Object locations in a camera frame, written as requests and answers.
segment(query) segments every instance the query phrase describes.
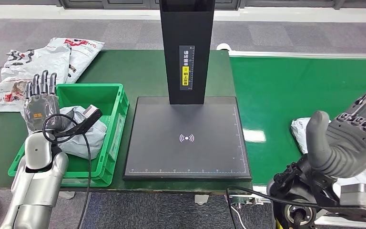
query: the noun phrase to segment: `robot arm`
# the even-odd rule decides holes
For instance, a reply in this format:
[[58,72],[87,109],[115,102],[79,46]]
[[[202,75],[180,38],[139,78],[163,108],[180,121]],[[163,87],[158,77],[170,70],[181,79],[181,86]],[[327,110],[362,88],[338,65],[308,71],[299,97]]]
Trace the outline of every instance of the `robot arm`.
[[48,71],[44,71],[41,78],[36,74],[26,86],[25,120],[33,133],[24,143],[24,156],[11,187],[12,200],[0,229],[48,228],[51,211],[57,203],[61,182],[68,168],[68,156],[55,140],[85,134],[102,115],[99,109],[91,105],[85,110],[86,119],[65,131],[71,120],[56,116],[60,113],[55,91],[56,74],[51,75],[50,86],[47,85],[47,75]]
[[333,191],[337,178],[353,177],[366,169],[366,94],[330,124],[327,113],[317,111],[306,129],[308,155],[275,175],[271,196],[316,203],[318,208],[273,202],[274,216],[283,228],[312,229],[326,211],[354,221],[366,222],[366,184]]

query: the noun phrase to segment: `white package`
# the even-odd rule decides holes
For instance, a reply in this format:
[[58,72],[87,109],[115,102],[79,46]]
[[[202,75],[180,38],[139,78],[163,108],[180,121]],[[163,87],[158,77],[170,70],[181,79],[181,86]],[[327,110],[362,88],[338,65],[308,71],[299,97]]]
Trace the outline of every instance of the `white package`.
[[0,112],[23,110],[25,86],[35,74],[41,75],[44,70],[48,70],[49,76],[52,73],[57,74],[57,84],[65,83],[70,53],[68,45],[46,46],[34,50],[34,54],[31,51],[14,50],[8,53],[10,56],[1,70],[3,80],[0,82]]
[[104,46],[103,42],[74,38],[52,38],[48,46],[57,47],[63,44],[71,46],[69,72],[65,83],[75,83]]
[[[85,116],[83,115],[85,108],[81,106],[64,107],[61,108],[60,113],[67,114],[71,110],[73,110],[75,113],[73,119],[77,123],[81,123],[85,119]],[[71,129],[74,126],[75,125],[73,123],[70,123],[66,130]],[[106,135],[106,130],[106,125],[98,120],[85,134],[86,138],[88,139],[92,159],[95,159],[97,157],[100,149],[102,148],[104,136]],[[65,138],[67,137],[59,138],[58,141],[61,141]],[[64,153],[88,159],[88,148],[86,147],[86,142],[82,135],[75,135],[69,141],[61,143],[58,146],[60,147],[60,149],[62,149]]]
[[[298,118],[291,122],[291,132],[293,133],[302,154],[307,154],[306,148],[306,125],[311,118]],[[337,182],[333,185],[334,192],[340,197],[340,187],[343,185],[351,184],[366,184],[366,170],[351,178],[338,178]]]
[[19,77],[32,80],[35,74],[41,75],[48,70],[48,77],[51,73],[57,73],[57,84],[65,83],[68,74],[71,48],[67,44],[56,47],[45,46],[41,49],[19,52],[11,50],[7,55],[3,68],[0,71],[2,80],[8,77]]

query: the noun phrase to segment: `black cable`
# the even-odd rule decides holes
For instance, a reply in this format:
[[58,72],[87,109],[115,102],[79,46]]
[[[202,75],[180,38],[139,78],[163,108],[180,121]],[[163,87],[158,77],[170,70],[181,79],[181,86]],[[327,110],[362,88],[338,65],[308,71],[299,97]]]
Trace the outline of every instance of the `black cable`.
[[[73,122],[75,125],[78,124],[73,118],[71,118],[71,117],[69,117],[68,115],[65,115],[65,114],[53,114],[53,115],[48,116],[44,120],[42,132],[43,132],[44,138],[47,141],[49,141],[51,143],[54,143],[54,144],[60,144],[60,143],[64,143],[66,141],[69,141],[71,138],[73,138],[76,135],[76,133],[74,133],[71,136],[69,136],[68,138],[66,138],[64,140],[61,140],[61,141],[55,141],[55,140],[50,139],[47,135],[46,125],[48,123],[48,120],[50,120],[53,117],[57,117],[57,116],[65,117],[65,118],[69,119],[71,122]],[[86,206],[88,205],[88,198],[89,198],[89,192],[90,192],[90,189],[91,189],[91,178],[92,178],[91,148],[89,146],[88,138],[86,137],[86,135],[82,134],[82,136],[85,139],[86,147],[88,148],[89,173],[88,173],[88,186],[86,187],[85,203],[83,204],[82,213],[81,213],[81,217],[79,218],[79,223],[78,223],[77,229],[79,229],[81,227],[82,220],[83,220],[83,215],[85,215],[85,209],[86,209]]]
[[81,218],[79,219],[77,229],[79,229],[81,227],[82,220],[83,220],[83,215],[85,214],[86,205],[88,204],[89,191],[90,191],[90,188],[91,188],[91,170],[92,170],[92,167],[91,167],[92,166],[92,163],[91,163],[91,148],[89,147],[89,142],[88,142],[88,138],[86,138],[86,135],[83,134],[82,136],[85,139],[86,146],[88,148],[89,174],[88,174],[88,186],[86,188],[85,203],[83,204]]
[[302,213],[303,210],[296,210],[295,214],[294,214],[294,229],[299,229],[299,227],[301,226],[301,223],[304,219],[304,215]]
[[234,228],[236,229],[236,224],[235,224],[235,220],[234,220],[234,215],[232,213],[232,208],[231,208],[231,198],[229,197],[229,188],[226,188],[226,200],[228,201],[228,208],[229,208],[229,213],[231,214],[231,219],[232,219],[232,223],[234,223]]
[[285,200],[285,199],[280,199],[280,198],[272,197],[272,196],[269,196],[269,195],[263,194],[263,193],[261,193],[261,192],[257,192],[257,191],[254,191],[254,190],[251,190],[251,189],[248,189],[248,188],[244,188],[244,187],[239,187],[239,186],[228,186],[228,187],[226,188],[226,192],[227,192],[227,193],[228,193],[228,190],[229,190],[230,188],[234,188],[234,189],[238,189],[238,190],[241,190],[241,191],[249,192],[249,193],[252,193],[252,194],[258,195],[258,196],[260,196],[260,197],[263,197],[263,198],[266,198],[266,199],[269,199],[269,200],[275,201],[275,202],[277,202],[277,203],[288,204],[288,205],[294,205],[294,206],[301,206],[301,207],[308,207],[308,208],[320,208],[317,204],[313,204],[313,203],[301,203],[301,202],[288,201],[288,200]]
[[226,199],[228,201],[228,208],[229,208],[229,213],[231,214],[231,219],[232,219],[232,223],[234,224],[234,228],[236,229],[236,224],[235,224],[235,220],[234,220],[234,214],[232,213],[232,209],[231,209],[231,198],[229,197],[229,189],[230,188],[234,188],[234,189],[238,189],[241,191],[245,191],[245,192],[249,192],[255,195],[258,195],[260,197],[264,197],[266,199],[278,202],[278,203],[282,203],[282,204],[289,204],[289,205],[295,205],[295,206],[302,206],[302,207],[309,207],[309,208],[319,208],[319,206],[317,204],[312,204],[312,203],[301,203],[301,202],[294,202],[294,201],[288,201],[285,199],[280,199],[280,198],[276,198],[276,197],[272,197],[266,194],[263,194],[261,192],[257,192],[248,188],[244,188],[244,187],[240,187],[240,186],[228,186],[226,188]]
[[68,138],[64,139],[64,140],[61,140],[61,141],[55,141],[55,140],[52,140],[48,137],[47,135],[47,123],[48,123],[48,120],[52,119],[53,117],[57,117],[57,116],[60,116],[60,117],[64,117],[64,118],[67,118],[69,119],[71,122],[73,122],[75,125],[77,125],[78,123],[71,117],[69,117],[68,115],[66,114],[52,114],[50,116],[48,116],[45,120],[44,120],[44,123],[43,123],[43,136],[44,138],[51,142],[51,143],[54,143],[54,144],[61,144],[61,143],[64,143],[66,141],[69,141],[71,138],[73,138],[75,135],[76,135],[76,132],[74,134],[72,134],[71,136],[69,136]]

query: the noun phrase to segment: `wireless symbol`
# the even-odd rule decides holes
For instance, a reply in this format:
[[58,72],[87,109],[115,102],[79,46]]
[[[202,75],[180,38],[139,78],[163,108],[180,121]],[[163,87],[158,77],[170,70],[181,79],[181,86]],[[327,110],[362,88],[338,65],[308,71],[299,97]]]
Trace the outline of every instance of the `wireless symbol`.
[[189,135],[189,136],[180,135],[179,141],[180,142],[184,142],[184,141],[194,142],[194,136],[193,135]]

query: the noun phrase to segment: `humanoid robot hand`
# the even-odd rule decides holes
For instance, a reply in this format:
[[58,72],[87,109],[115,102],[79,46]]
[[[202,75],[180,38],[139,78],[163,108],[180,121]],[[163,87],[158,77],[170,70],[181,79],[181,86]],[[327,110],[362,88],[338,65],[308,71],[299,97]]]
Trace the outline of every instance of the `humanoid robot hand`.
[[[24,101],[24,115],[27,128],[31,131],[42,130],[44,120],[53,114],[60,112],[58,97],[56,95],[56,73],[52,73],[48,85],[48,71],[42,72],[41,77],[35,74],[31,82],[26,85],[26,99]],[[63,131],[67,127],[69,120],[63,117],[50,118],[47,123],[47,130]]]
[[328,124],[316,111],[306,127],[308,162],[325,175],[349,178],[366,169],[366,93]]

